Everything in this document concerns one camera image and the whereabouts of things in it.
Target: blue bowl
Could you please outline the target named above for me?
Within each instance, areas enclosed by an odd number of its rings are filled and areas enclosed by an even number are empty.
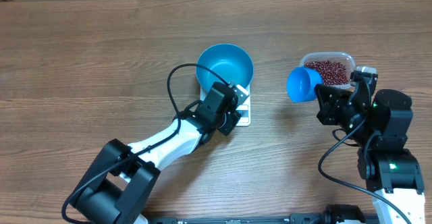
[[[220,75],[225,81],[246,88],[254,76],[254,65],[248,53],[237,45],[219,44],[206,49],[198,61]],[[214,82],[220,80],[205,69],[196,68],[196,78],[208,92]]]
[[[322,83],[323,79],[316,70],[297,67],[288,77],[286,90],[293,103],[312,101],[317,97],[315,86]]]

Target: clear plastic container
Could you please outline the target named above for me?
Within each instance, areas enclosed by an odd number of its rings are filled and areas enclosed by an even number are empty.
[[[351,55],[344,52],[317,52],[310,53],[303,57],[302,61],[298,66],[302,67],[305,63],[315,62],[315,61],[332,61],[332,62],[340,62],[346,67],[346,78],[348,81],[350,80],[351,72],[356,69],[356,62],[351,57]],[[342,85],[331,85],[341,89],[348,89],[351,87],[351,84],[348,82],[347,84]]]

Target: digital scale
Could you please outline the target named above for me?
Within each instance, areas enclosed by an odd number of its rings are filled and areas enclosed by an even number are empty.
[[[249,92],[249,97],[246,99],[246,101],[238,106],[237,110],[240,111],[240,114],[242,115],[240,118],[240,121],[237,123],[238,126],[249,126],[250,125],[250,85],[246,87],[246,90]],[[200,87],[200,99],[204,100],[207,96],[207,92],[204,90],[204,88]]]

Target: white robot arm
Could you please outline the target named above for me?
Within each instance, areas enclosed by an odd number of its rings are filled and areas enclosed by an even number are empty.
[[[161,170],[207,143],[215,130],[228,135],[240,120],[237,107],[248,96],[239,85],[215,82],[195,111],[186,107],[162,132],[127,146],[116,139],[108,142],[77,185],[70,204],[91,223],[146,223],[140,212]],[[123,191],[106,179],[108,168],[128,182]]]
[[[372,195],[380,224],[402,224],[407,223],[406,219],[423,224],[425,185],[420,164],[404,148],[413,117],[412,101],[404,93],[390,89],[379,90],[372,101],[377,80],[375,68],[359,66],[351,73],[354,92],[321,84],[315,87],[320,107],[318,120],[323,125],[339,125],[347,133],[344,139],[348,137],[357,143],[357,168],[367,188],[353,186],[322,171],[323,159],[343,140],[321,158],[319,171],[331,181]]]

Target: red bean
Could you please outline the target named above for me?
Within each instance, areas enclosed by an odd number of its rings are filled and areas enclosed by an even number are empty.
[[[324,85],[347,84],[346,67],[336,61],[314,61],[304,64],[306,68],[318,71],[323,79]]]

